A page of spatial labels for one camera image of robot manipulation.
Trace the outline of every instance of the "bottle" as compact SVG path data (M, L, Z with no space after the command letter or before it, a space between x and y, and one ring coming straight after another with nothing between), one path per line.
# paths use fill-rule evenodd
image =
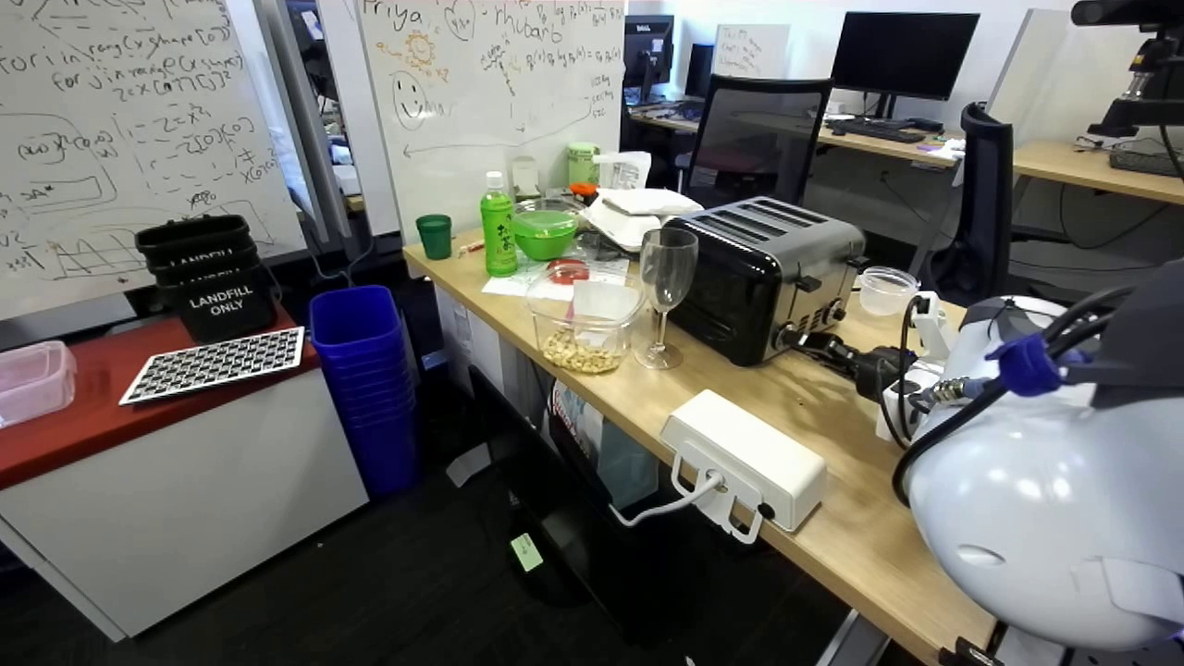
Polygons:
M481 234L485 234L485 276L489 277L518 272L510 216L516 216L516 199L509 193L509 174L489 172L485 195L481 195Z

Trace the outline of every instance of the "cabinet door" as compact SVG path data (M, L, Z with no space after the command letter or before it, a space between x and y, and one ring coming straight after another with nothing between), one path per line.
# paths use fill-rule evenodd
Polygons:
M363 505L317 369L0 491L4 521L131 637Z

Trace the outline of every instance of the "office chair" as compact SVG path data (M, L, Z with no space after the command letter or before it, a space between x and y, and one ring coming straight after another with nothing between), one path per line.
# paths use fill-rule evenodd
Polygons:
M760 193L800 203L827 102L828 82L712 75L700 140L683 191L702 207Z
M1014 133L992 118L985 105L964 110L965 161L964 161L964 216L955 241L934 253L924 281L944 302L975 303L999 292L1036 292L1049 302L1078 303L1087 292L1134 284L1150 276L1150 265L1078 250L1072 241L1045 229L1014 229Z

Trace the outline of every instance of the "red surface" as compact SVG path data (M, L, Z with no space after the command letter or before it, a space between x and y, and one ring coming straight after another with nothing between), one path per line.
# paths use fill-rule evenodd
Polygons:
M274 374L177 401L120 406L123 392L131 390L148 356L190 345L193 339L177 318L74 345L74 405L68 410L51 410L34 421L0 430L0 488L292 378Z

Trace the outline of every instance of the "blue trash bin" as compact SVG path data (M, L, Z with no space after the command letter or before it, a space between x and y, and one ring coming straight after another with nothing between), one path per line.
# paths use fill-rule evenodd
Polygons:
M398 295L384 284L333 289L310 302L309 324L372 499L406 491L417 479L415 366Z

